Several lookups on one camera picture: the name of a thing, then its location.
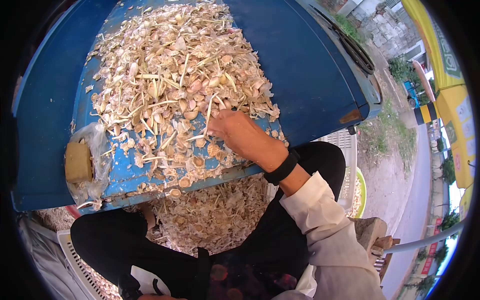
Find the person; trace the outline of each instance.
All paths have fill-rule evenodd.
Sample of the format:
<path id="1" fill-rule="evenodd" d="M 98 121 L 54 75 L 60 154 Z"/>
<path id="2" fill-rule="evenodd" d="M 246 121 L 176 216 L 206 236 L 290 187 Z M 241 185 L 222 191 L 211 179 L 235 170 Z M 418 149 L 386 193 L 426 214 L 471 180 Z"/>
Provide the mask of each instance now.
<path id="1" fill-rule="evenodd" d="M 208 134 L 266 174 L 289 157 L 281 141 L 240 111 L 220 111 Z M 239 247 L 213 255 L 199 248 L 195 258 L 150 242 L 145 235 L 155 222 L 146 206 L 143 213 L 116 209 L 78 218 L 71 228 L 73 246 L 110 282 L 131 273 L 142 292 L 153 285 L 164 294 L 144 292 L 140 300 L 384 299 L 354 224 L 336 203 L 345 175 L 341 150 L 312 142 L 295 151 L 298 163 Z"/>

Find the black wristband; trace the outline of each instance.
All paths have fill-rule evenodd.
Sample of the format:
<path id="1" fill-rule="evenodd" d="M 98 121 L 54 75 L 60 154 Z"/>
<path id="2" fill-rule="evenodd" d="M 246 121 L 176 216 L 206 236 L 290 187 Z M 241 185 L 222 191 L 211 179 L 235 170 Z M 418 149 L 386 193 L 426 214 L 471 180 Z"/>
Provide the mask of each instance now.
<path id="1" fill-rule="evenodd" d="M 287 158 L 278 168 L 276 168 L 275 171 L 270 173 L 264 172 L 265 179 L 273 185 L 278 185 L 280 181 L 290 175 L 290 173 L 297 165 L 298 159 L 299 155 L 297 154 L 297 152 L 295 150 L 291 150 Z"/>

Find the plastic bag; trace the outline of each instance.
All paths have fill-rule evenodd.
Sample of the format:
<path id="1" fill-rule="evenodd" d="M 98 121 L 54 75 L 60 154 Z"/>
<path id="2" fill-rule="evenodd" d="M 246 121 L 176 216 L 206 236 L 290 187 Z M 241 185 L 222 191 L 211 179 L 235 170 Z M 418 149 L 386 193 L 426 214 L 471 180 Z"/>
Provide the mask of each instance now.
<path id="1" fill-rule="evenodd" d="M 78 143 L 81 139 L 85 139 L 93 158 L 94 176 L 92 182 L 67 182 L 70 194 L 77 206 L 85 203 L 88 197 L 101 204 L 100 197 L 108 186 L 108 173 L 110 172 L 112 160 L 109 156 L 102 156 L 102 154 L 110 150 L 105 131 L 106 127 L 104 125 L 93 122 L 82 127 L 70 138 L 70 143 Z"/>

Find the rust spot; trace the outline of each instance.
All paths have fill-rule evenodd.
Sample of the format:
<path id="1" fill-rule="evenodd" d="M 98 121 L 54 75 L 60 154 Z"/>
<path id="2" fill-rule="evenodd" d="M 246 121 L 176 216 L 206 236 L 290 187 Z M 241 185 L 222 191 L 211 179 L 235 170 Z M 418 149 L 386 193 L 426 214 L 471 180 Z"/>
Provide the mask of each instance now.
<path id="1" fill-rule="evenodd" d="M 340 119 L 340 123 L 345 124 L 350 121 L 355 121 L 361 118 L 360 112 L 358 109 L 354 109 Z"/>

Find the metal pole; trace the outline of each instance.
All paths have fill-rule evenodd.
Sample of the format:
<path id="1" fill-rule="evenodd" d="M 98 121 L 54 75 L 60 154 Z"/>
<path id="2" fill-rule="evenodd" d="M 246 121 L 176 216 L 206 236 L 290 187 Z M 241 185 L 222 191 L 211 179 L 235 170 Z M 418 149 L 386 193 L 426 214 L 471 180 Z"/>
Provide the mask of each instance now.
<path id="1" fill-rule="evenodd" d="M 456 223 L 452 227 L 450 227 L 447 230 L 444 230 L 440 232 L 439 234 L 436 234 L 434 236 L 428 237 L 423 240 L 416 240 L 410 243 L 405 243 L 405 244 L 400 244 L 393 246 L 390 249 L 384 250 L 384 254 L 387 253 L 396 253 L 396 252 L 402 252 L 402 251 L 407 251 L 407 250 L 412 250 L 412 249 L 417 249 L 420 247 L 428 246 L 430 244 L 435 243 L 436 241 L 443 240 L 451 236 L 452 234 L 459 232 L 462 228 L 463 225 L 465 224 L 465 220 L 462 220 L 461 222 Z"/>

